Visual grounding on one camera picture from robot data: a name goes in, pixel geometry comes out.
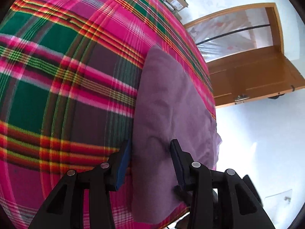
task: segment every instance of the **cardboard box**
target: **cardboard box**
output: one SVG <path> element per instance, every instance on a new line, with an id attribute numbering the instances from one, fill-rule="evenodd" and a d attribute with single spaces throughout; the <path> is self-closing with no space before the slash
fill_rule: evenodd
<path id="1" fill-rule="evenodd" d="M 188 6 L 185 0 L 166 0 L 176 11 L 181 11 Z"/>

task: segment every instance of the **white label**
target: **white label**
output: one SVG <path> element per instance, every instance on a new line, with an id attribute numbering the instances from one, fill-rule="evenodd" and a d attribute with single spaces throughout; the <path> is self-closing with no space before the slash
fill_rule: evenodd
<path id="1" fill-rule="evenodd" d="M 173 5 L 177 10 L 181 10 L 183 9 L 183 6 L 180 2 L 178 2 L 177 0 L 172 0 L 170 2 L 171 5 Z"/>

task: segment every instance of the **silver rivet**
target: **silver rivet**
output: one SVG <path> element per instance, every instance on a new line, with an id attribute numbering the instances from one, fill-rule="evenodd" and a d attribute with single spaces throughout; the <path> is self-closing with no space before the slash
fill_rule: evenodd
<path id="1" fill-rule="evenodd" d="M 201 166 L 201 164 L 199 162 L 192 162 L 192 166 L 194 168 L 199 168 Z"/>
<path id="2" fill-rule="evenodd" d="M 73 170 L 73 169 L 71 169 L 71 170 L 68 170 L 68 172 L 67 172 L 67 175 L 68 176 L 73 176 L 75 174 L 75 170 Z"/>
<path id="3" fill-rule="evenodd" d="M 109 167 L 109 164 L 107 162 L 101 163 L 101 168 L 102 169 L 107 169 Z"/>
<path id="4" fill-rule="evenodd" d="M 227 169 L 227 173 L 230 175 L 230 176 L 234 176 L 235 175 L 235 171 L 233 169 Z"/>

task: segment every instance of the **cloth fold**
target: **cloth fold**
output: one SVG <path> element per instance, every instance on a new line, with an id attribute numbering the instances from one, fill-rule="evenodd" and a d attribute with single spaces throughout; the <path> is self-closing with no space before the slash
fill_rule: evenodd
<path id="1" fill-rule="evenodd" d="M 153 46 L 144 63 L 133 126 L 132 216 L 137 222 L 157 224 L 180 204 L 173 193 L 172 139 L 195 161 L 216 166 L 221 138 L 215 119 L 182 66 Z"/>

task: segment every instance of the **wooden door frame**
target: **wooden door frame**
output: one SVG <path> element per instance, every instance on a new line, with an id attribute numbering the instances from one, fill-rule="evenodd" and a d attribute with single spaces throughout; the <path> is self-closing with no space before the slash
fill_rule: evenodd
<path id="1" fill-rule="evenodd" d="M 267 16 L 268 16 L 270 28 L 271 28 L 273 45 L 277 46 L 278 50 L 282 54 L 284 54 L 283 30 L 282 30 L 282 24 L 281 24 L 279 11 L 276 6 L 276 3 L 253 3 L 253 4 L 224 9 L 224 10 L 206 15 L 204 17 L 201 17 L 197 20 L 191 21 L 191 22 L 185 24 L 184 28 L 188 29 L 192 26 L 195 26 L 204 21 L 208 21 L 215 17 L 230 14 L 230 13 L 235 13 L 235 12 L 239 12 L 239 11 L 243 11 L 243 10 L 247 10 L 247 9 L 251 9 L 251 8 L 266 8 L 266 12 L 267 12 Z"/>

